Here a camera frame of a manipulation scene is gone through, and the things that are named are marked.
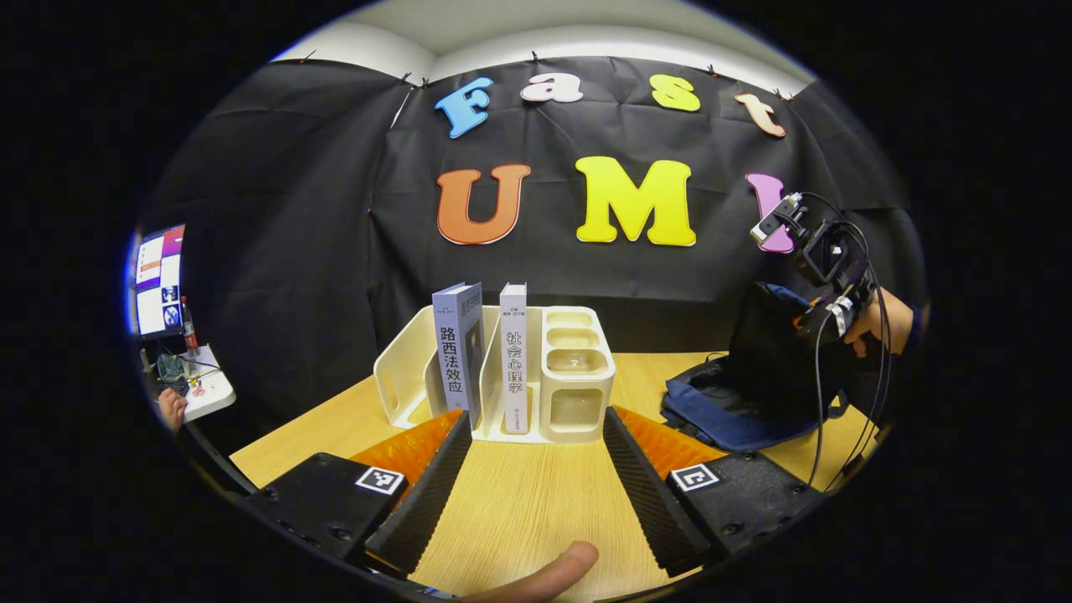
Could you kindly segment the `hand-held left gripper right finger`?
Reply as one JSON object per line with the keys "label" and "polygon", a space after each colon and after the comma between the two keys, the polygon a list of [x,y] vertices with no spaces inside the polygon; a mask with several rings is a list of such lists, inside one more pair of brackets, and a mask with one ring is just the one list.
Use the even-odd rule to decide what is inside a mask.
{"label": "hand-held left gripper right finger", "polygon": [[751,551],[824,500],[758,451],[724,453],[624,407],[602,440],[656,564],[674,577]]}

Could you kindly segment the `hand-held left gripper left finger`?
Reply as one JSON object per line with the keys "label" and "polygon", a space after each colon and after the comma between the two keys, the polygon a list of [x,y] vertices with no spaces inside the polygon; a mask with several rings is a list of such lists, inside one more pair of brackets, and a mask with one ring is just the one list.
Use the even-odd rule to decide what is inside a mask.
{"label": "hand-held left gripper left finger", "polygon": [[311,454],[245,508],[311,550],[403,579],[425,556],[471,443],[468,412],[452,410],[351,458]]}

